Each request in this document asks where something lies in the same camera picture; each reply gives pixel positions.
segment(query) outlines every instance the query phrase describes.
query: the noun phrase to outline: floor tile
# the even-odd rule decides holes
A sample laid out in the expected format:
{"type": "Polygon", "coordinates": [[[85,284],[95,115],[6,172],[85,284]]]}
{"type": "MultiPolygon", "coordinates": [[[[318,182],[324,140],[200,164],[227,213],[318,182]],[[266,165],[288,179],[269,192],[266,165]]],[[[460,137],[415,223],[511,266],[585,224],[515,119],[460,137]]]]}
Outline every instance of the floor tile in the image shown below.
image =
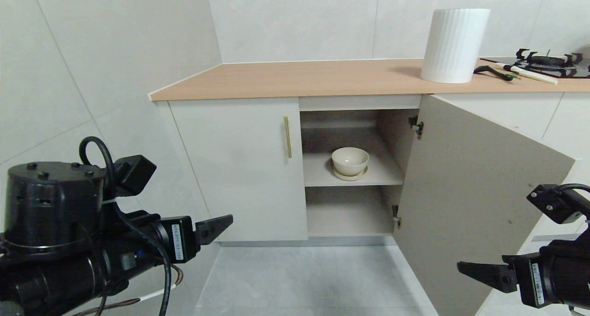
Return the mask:
{"type": "Polygon", "coordinates": [[[438,316],[432,307],[402,308],[197,308],[194,316],[438,316]]]}
{"type": "Polygon", "coordinates": [[[329,247],[224,247],[203,291],[204,307],[338,307],[329,247]]]}
{"type": "Polygon", "coordinates": [[[335,250],[341,307],[432,306],[398,247],[335,250]]]}

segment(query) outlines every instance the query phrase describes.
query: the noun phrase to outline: white tile wall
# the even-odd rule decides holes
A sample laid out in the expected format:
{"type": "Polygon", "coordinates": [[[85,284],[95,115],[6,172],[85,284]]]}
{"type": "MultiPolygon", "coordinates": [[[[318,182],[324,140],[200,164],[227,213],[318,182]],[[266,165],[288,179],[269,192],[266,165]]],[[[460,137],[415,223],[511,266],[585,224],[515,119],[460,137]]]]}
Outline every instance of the white tile wall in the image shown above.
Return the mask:
{"type": "Polygon", "coordinates": [[[527,46],[540,4],[541,0],[438,0],[437,9],[491,9],[480,54],[511,56],[527,46]]]}
{"type": "Polygon", "coordinates": [[[0,163],[90,120],[36,0],[2,0],[0,163]]]}
{"type": "Polygon", "coordinates": [[[492,10],[482,56],[590,46],[588,0],[210,1],[224,63],[421,58],[432,12],[469,7],[492,10]]]}
{"type": "Polygon", "coordinates": [[[94,117],[221,61],[208,0],[39,2],[94,117]]]}
{"type": "Polygon", "coordinates": [[[379,0],[373,58],[424,57],[437,0],[379,0]]]}
{"type": "Polygon", "coordinates": [[[371,58],[377,0],[209,0],[224,63],[371,58]]]}
{"type": "Polygon", "coordinates": [[[206,219],[205,201],[198,193],[190,167],[179,165],[156,104],[143,96],[96,119],[114,158],[142,154],[158,168],[137,200],[146,211],[162,216],[190,215],[206,219]]]}
{"type": "Polygon", "coordinates": [[[529,47],[590,56],[590,0],[543,0],[529,47]]]}

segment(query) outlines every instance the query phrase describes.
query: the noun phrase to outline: bowl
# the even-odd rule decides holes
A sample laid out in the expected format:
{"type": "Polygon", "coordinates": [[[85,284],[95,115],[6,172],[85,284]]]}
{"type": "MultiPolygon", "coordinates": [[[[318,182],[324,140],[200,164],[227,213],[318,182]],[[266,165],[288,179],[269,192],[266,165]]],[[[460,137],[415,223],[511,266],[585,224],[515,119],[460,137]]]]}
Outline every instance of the bowl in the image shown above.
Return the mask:
{"type": "Polygon", "coordinates": [[[369,154],[362,149],[347,146],[332,153],[334,168],[345,176],[356,176],[365,171],[369,163],[369,154]]]}

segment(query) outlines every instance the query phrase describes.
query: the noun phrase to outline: stove burner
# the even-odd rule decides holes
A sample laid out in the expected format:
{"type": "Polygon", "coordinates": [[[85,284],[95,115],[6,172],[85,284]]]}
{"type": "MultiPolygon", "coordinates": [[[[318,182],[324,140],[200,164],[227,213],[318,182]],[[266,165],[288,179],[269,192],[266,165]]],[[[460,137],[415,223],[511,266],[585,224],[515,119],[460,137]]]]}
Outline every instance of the stove burner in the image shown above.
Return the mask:
{"type": "Polygon", "coordinates": [[[523,53],[528,50],[529,49],[518,50],[518,52],[516,52],[516,58],[519,60],[519,62],[533,64],[535,65],[535,68],[539,69],[541,69],[542,66],[551,68],[571,68],[574,67],[575,64],[581,62],[583,59],[581,53],[564,54],[566,59],[563,59],[558,57],[535,56],[537,51],[529,52],[529,55],[525,58],[523,53]]]}

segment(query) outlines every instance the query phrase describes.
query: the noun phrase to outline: label sticker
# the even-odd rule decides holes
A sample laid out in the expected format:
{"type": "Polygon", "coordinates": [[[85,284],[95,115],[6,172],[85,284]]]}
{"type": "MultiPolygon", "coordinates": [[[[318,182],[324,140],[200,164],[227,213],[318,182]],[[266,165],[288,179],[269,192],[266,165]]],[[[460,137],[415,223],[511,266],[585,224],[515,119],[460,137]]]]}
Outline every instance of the label sticker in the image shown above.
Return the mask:
{"type": "Polygon", "coordinates": [[[174,253],[177,261],[184,260],[183,238],[181,237],[181,226],[179,224],[172,225],[172,242],[174,243],[174,253]]]}
{"type": "Polygon", "coordinates": [[[533,281],[535,282],[535,293],[537,293],[537,303],[542,305],[545,303],[545,297],[543,296],[543,286],[541,285],[541,273],[539,271],[539,265],[537,263],[531,264],[533,268],[533,281]]]}

